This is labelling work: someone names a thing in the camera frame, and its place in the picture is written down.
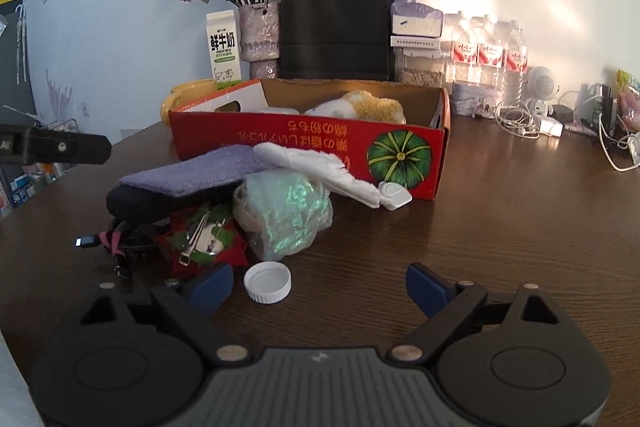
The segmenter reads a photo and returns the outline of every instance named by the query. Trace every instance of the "vase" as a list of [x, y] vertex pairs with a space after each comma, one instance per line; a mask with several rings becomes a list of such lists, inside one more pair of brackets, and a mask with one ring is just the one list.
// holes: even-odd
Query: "vase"
[[279, 3], [247, 4], [240, 14], [240, 59], [251, 78], [276, 78], [280, 58]]

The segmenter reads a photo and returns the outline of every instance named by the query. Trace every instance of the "green pumpkin illustration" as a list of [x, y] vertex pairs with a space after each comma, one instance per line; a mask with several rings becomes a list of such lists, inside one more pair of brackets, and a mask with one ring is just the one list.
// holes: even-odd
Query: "green pumpkin illustration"
[[431, 170], [431, 147], [412, 131], [386, 132], [367, 150], [369, 172], [378, 182], [415, 188]]

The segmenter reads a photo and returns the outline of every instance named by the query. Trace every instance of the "white round lid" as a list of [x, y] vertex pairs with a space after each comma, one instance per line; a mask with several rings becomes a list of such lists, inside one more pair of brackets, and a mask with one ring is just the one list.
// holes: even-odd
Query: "white round lid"
[[244, 274], [244, 288], [260, 304], [280, 302], [291, 291], [291, 272], [282, 263], [255, 264]]

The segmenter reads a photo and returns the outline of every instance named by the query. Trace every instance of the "blue gripper pad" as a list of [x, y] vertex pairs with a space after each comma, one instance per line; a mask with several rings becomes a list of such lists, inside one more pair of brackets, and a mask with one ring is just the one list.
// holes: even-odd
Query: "blue gripper pad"
[[411, 263], [404, 276], [406, 292], [427, 317], [431, 318], [458, 294], [456, 287], [421, 263]]
[[234, 271], [227, 263], [216, 263], [182, 287], [182, 296], [207, 317], [213, 315], [234, 287]]

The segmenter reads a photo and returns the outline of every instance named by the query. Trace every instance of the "mug handle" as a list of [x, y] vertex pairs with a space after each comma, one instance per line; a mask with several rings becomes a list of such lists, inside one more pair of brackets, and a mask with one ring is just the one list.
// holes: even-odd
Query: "mug handle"
[[165, 125], [169, 125], [169, 111], [175, 107], [176, 102], [180, 99], [181, 92], [172, 92], [164, 99], [160, 106], [160, 118]]

